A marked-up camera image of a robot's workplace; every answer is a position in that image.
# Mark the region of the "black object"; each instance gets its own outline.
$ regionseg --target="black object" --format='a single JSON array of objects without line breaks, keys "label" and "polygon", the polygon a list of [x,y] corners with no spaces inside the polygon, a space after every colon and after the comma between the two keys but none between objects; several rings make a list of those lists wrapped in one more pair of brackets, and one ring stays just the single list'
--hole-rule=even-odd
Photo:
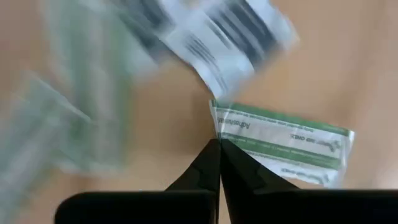
[{"label": "black object", "polygon": [[233,224],[398,221],[398,191],[298,189],[213,139],[166,191],[79,194],[59,206],[55,223],[218,223],[220,173]]}]

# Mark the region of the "wooden table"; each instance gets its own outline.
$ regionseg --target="wooden table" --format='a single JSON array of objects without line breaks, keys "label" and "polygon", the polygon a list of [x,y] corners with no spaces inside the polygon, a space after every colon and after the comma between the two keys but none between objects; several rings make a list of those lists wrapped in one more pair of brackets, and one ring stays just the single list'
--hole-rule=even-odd
[{"label": "wooden table", "polygon": [[[294,23],[300,45],[248,83],[237,101],[355,130],[345,187],[398,187],[398,1],[274,2]],[[2,105],[19,71],[51,74],[40,20],[36,1],[0,2]],[[18,223],[52,223],[57,205],[81,191],[165,189],[215,136],[210,98],[192,69],[180,62],[163,66],[132,94],[128,169],[110,179],[55,170]],[[229,222],[223,198],[220,217]]]}]

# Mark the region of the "green stripe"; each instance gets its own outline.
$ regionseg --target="green stripe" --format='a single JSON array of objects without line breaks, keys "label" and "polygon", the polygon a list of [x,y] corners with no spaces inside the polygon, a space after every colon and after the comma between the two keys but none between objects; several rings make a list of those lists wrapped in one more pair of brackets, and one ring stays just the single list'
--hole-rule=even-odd
[{"label": "green stripe", "polygon": [[229,139],[231,142],[235,143],[235,145],[247,151],[258,152],[283,159],[290,159],[292,161],[303,162],[328,169],[338,170],[340,167],[340,160],[330,156],[319,155],[301,149],[281,146],[228,133],[222,133],[221,138]]},{"label": "green stripe", "polygon": [[213,107],[216,108],[223,108],[223,109],[230,109],[230,110],[237,110],[237,111],[242,111],[245,113],[249,113],[249,114],[254,114],[254,115],[258,115],[258,116],[263,116],[266,118],[271,118],[271,119],[276,119],[279,121],[284,121],[284,122],[288,122],[288,123],[292,123],[292,124],[297,124],[297,125],[301,125],[301,126],[306,126],[309,128],[314,128],[314,129],[319,129],[319,130],[323,130],[323,131],[328,131],[331,133],[335,133],[335,134],[340,134],[343,136],[348,136],[350,134],[350,130],[345,129],[345,128],[339,128],[330,124],[326,124],[326,123],[321,123],[321,122],[316,122],[316,121],[307,121],[304,120],[302,118],[298,118],[295,116],[288,116],[285,114],[280,114],[280,113],[275,113],[272,111],[268,111],[268,110],[263,110],[263,109],[259,109],[259,108],[255,108],[253,106],[247,106],[247,105],[242,105],[239,103],[234,103],[231,105],[222,105],[219,102],[216,102],[215,100],[211,101],[211,104],[213,105]]},{"label": "green stripe", "polygon": [[106,60],[108,61],[108,71],[111,78],[114,80],[114,93],[112,93],[114,110],[116,110],[118,119],[120,120],[115,131],[118,132],[118,140],[115,144],[114,152],[111,153],[114,161],[110,161],[110,165],[116,168],[122,168],[126,165],[126,144],[127,131],[129,122],[127,121],[129,115],[129,97],[130,97],[130,76],[128,74],[126,63],[126,46],[127,37],[130,35],[126,30],[124,24],[114,14],[107,12],[105,15],[104,27],[108,33],[107,45],[104,46]]}]

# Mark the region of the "motion-blurred wrapper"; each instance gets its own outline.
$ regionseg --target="motion-blurred wrapper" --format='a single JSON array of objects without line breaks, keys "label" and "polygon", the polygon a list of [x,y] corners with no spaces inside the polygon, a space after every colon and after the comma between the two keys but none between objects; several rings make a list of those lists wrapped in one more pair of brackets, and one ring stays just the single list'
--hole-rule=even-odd
[{"label": "motion-blurred wrapper", "polygon": [[239,90],[276,52],[298,40],[290,21],[266,0],[114,0],[152,55],[191,65],[216,99]]},{"label": "motion-blurred wrapper", "polygon": [[70,121],[60,166],[81,174],[123,166],[131,77],[131,34],[107,1],[44,1],[55,72],[87,119]]},{"label": "motion-blurred wrapper", "polygon": [[32,188],[47,177],[67,136],[69,120],[82,116],[48,84],[29,76],[25,93],[15,95],[11,115],[0,127],[0,223],[12,220],[30,197]]}]

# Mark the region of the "packaging label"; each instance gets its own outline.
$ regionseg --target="packaging label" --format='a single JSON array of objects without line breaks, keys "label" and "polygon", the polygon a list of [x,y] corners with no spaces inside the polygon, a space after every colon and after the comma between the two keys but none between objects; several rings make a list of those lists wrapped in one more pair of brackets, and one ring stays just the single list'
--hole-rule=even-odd
[{"label": "packaging label", "polygon": [[219,137],[276,174],[327,187],[342,178],[354,132],[245,105],[210,106]]}]

